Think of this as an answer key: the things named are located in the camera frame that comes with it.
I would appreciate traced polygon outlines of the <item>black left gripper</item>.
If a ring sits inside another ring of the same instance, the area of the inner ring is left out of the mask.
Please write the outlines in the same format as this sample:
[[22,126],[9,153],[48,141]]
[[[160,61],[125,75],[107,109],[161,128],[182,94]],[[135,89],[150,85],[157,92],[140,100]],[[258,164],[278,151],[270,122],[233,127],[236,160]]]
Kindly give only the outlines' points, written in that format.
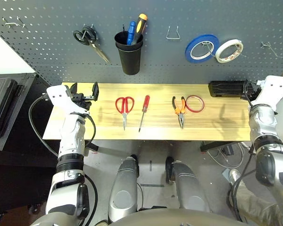
[[77,94],[77,83],[74,83],[70,87],[70,92],[72,94],[71,100],[78,105],[79,107],[89,110],[92,103],[91,101],[97,101],[99,96],[99,86],[98,83],[95,82],[92,87],[92,96],[84,96],[83,93]]

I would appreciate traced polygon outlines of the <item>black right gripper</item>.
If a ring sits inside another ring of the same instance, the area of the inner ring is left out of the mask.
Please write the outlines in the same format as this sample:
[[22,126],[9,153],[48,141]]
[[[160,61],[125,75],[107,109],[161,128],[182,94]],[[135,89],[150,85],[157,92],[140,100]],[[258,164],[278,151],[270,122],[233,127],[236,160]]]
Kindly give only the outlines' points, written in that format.
[[249,100],[255,100],[261,92],[262,80],[248,81],[243,83],[242,96]]

